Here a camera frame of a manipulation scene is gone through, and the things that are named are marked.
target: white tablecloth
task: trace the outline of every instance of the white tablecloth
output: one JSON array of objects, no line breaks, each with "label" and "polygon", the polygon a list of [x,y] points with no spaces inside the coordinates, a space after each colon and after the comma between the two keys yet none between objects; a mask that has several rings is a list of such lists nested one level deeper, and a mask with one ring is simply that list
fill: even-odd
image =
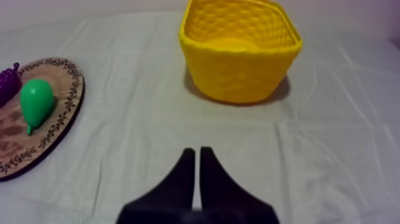
[{"label": "white tablecloth", "polygon": [[67,137],[0,183],[0,223],[114,223],[185,147],[203,145],[284,224],[400,222],[400,51],[296,24],[304,49],[276,97],[235,107],[193,88],[181,17],[123,14],[0,34],[1,68],[66,57],[86,80]]}]

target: round wooden tray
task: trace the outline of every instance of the round wooden tray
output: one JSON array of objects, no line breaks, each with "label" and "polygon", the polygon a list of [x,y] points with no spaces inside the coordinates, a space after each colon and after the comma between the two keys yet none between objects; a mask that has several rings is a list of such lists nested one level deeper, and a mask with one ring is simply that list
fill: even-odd
[{"label": "round wooden tray", "polygon": [[0,108],[0,181],[22,175],[37,165],[63,138],[82,103],[85,84],[77,66],[63,58],[44,58],[18,71],[22,84],[34,78],[48,81],[57,98],[50,118],[31,136],[26,134],[20,92]]}]

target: yellow basket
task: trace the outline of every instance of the yellow basket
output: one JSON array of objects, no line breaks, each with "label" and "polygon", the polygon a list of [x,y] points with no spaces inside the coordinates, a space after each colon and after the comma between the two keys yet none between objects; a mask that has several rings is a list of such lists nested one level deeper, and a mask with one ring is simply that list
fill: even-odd
[{"label": "yellow basket", "polygon": [[189,0],[179,40],[195,85],[234,103],[268,97],[302,48],[282,7],[267,0]]}]

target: toy pear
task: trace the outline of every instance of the toy pear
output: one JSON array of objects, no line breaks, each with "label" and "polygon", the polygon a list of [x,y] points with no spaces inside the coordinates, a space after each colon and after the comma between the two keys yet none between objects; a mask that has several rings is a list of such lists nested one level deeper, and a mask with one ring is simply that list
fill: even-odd
[{"label": "toy pear", "polygon": [[54,103],[53,90],[43,79],[28,81],[21,90],[22,114],[28,124],[27,134],[39,127],[51,112]]}]

